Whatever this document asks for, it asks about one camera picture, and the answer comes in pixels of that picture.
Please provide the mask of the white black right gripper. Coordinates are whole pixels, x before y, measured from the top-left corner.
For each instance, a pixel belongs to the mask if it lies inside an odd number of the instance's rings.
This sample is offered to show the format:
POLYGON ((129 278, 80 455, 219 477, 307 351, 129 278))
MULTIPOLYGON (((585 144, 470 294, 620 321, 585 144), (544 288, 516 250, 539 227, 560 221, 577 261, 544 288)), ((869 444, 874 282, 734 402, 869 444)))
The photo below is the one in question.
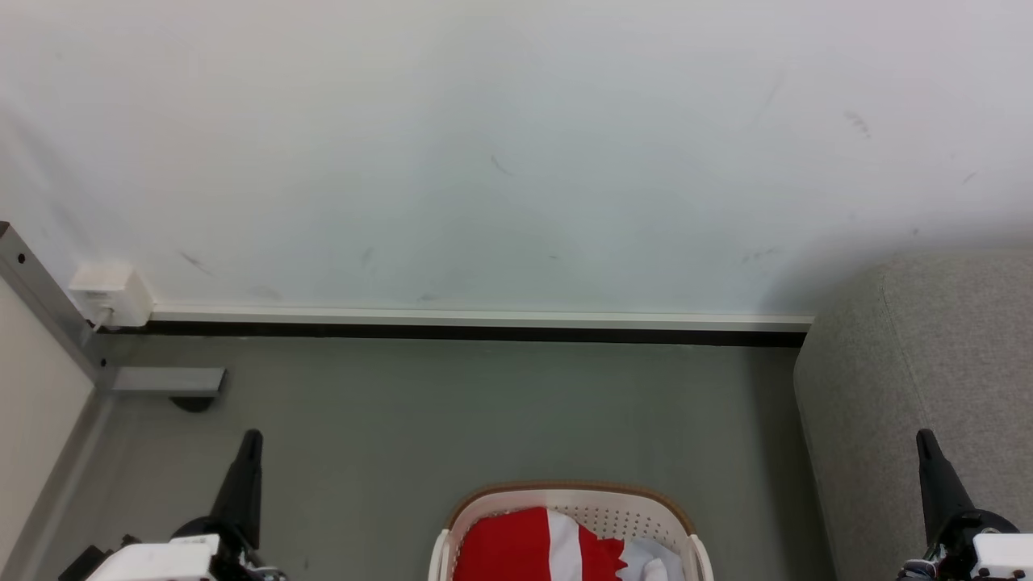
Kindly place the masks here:
POLYGON ((1033 581, 1033 533, 977 510, 930 429, 916 433, 926 543, 899 581, 1033 581))

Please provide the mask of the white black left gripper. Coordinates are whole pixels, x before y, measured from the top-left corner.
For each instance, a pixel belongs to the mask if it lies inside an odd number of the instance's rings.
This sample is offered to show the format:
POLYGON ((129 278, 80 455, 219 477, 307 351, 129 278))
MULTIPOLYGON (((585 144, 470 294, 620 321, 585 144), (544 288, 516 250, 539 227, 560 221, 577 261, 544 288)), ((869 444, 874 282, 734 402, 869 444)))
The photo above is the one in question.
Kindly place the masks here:
POLYGON ((85 581, 285 581, 259 558, 261 431, 246 431, 211 517, 188 522, 165 543, 128 543, 104 555, 85 581))

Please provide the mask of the red and white cloth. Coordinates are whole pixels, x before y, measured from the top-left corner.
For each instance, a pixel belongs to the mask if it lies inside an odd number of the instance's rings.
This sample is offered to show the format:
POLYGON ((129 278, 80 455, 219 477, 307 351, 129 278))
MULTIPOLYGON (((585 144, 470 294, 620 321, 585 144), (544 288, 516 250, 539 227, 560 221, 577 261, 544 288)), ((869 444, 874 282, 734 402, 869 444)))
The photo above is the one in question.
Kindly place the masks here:
POLYGON ((451 581, 621 581, 624 548, 561 512, 527 508, 477 521, 451 581))

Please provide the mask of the grey fabric sofa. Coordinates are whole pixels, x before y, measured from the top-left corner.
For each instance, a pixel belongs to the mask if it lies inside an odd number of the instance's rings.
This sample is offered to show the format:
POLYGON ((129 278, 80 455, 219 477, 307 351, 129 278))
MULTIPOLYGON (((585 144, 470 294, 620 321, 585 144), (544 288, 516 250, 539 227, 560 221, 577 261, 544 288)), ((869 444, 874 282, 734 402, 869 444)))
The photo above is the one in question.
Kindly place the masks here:
POLYGON ((916 435, 1033 533, 1033 250, 899 255, 837 290, 794 390, 838 581, 926 550, 916 435))

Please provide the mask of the beige partition panel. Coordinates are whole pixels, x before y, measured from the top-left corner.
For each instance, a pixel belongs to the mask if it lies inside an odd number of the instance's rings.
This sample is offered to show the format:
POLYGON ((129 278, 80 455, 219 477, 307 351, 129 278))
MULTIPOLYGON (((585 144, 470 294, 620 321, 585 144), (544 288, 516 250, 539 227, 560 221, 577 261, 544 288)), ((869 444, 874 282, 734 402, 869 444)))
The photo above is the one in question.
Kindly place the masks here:
POLYGON ((77 425, 94 384, 0 279, 0 574, 77 425))

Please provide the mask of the white and black baseboard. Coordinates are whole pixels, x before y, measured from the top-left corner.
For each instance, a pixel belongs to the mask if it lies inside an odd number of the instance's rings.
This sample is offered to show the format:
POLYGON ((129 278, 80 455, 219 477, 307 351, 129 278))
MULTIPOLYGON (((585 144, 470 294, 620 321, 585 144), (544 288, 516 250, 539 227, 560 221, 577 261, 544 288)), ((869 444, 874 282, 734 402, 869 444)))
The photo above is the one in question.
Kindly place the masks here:
POLYGON ((296 337, 800 347, 814 317, 800 314, 669 314, 464 311, 160 304, 140 336, 296 337))

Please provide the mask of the white perforated laundry basket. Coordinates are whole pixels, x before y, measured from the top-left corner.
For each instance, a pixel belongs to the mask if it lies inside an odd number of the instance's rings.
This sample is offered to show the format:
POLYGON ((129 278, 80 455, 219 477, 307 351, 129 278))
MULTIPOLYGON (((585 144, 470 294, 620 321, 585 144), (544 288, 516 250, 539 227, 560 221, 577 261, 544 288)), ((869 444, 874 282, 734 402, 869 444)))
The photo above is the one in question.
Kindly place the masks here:
POLYGON ((705 543, 681 504, 645 487, 576 479, 494 484, 470 493, 436 538, 427 581, 453 581, 462 541, 477 521, 534 507, 561 512, 604 538, 650 538, 681 558, 686 581, 715 581, 705 543))

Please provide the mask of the white wall socket box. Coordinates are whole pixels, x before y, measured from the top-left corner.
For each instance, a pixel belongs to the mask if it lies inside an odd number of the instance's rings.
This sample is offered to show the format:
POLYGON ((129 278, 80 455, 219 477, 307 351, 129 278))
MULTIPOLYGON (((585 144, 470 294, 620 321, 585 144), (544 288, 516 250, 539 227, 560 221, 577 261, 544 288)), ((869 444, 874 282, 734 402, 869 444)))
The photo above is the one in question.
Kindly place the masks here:
POLYGON ((153 297, 132 265, 93 262, 75 272, 68 293, 95 332, 100 328, 143 328, 153 313, 153 297))

